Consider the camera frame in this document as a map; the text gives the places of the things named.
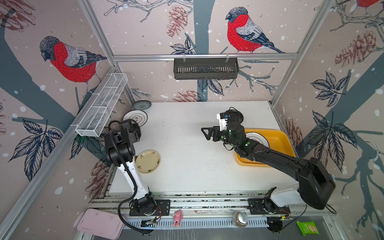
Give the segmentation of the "white plate brown cloud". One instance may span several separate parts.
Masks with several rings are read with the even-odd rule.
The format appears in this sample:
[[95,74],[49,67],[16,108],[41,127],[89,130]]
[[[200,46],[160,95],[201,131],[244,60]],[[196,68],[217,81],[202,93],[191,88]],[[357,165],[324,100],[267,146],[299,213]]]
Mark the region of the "white plate brown cloud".
[[251,140],[254,140],[254,141],[257,141],[261,144],[263,144],[264,146],[266,146],[267,148],[270,147],[270,144],[268,142],[268,140],[262,136],[261,134],[259,133],[256,133],[256,132],[248,132],[246,133],[246,137],[251,139]]

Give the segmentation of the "white plate dark rim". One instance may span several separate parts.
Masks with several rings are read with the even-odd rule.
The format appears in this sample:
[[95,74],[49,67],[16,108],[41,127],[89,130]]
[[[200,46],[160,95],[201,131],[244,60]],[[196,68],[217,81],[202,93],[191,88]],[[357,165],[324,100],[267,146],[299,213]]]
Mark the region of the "white plate dark rim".
[[144,111],[133,110],[124,115],[123,121],[134,120],[140,127],[148,121],[148,115]]

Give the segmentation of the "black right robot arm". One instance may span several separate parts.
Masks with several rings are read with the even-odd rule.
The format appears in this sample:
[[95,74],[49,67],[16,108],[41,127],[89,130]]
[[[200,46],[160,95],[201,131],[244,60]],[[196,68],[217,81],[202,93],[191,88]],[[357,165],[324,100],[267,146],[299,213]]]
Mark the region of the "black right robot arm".
[[217,114],[219,125],[201,128],[206,139],[230,145],[241,157],[273,167],[299,183],[298,193],[310,207],[323,210],[327,207],[336,184],[320,160],[292,157],[272,150],[262,143],[246,137],[242,126],[244,116],[237,110]]

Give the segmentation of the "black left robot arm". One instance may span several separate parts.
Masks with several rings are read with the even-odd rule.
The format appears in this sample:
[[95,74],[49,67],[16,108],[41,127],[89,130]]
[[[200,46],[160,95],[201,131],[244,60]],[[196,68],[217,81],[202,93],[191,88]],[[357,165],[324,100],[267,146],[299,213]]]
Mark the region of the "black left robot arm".
[[136,152],[133,143],[138,142],[140,136],[140,127],[134,120],[111,121],[108,125],[108,133],[104,134],[107,160],[124,174],[133,190],[131,197],[119,203],[118,216],[122,223],[130,229],[142,235],[150,235],[152,230],[142,230],[130,225],[121,212],[121,207],[125,203],[132,204],[137,212],[145,213],[149,210],[157,210],[153,193],[148,186],[143,184],[141,174],[135,164]]

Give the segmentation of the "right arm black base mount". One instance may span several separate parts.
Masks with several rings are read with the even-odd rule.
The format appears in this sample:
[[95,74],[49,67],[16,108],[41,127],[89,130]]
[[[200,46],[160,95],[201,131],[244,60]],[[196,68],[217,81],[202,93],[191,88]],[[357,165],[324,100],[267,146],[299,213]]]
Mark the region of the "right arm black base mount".
[[272,199],[271,195],[277,187],[269,189],[263,198],[248,199],[247,209],[250,210],[251,215],[263,215],[263,214],[283,214],[290,215],[291,211],[288,206],[279,207]]

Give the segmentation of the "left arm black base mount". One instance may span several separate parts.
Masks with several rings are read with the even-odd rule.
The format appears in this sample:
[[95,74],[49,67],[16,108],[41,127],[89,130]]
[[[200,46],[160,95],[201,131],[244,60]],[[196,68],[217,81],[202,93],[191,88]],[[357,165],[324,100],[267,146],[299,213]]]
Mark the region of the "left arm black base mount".
[[170,200],[155,200],[152,192],[140,199],[134,199],[130,205],[130,217],[168,216],[170,214]]

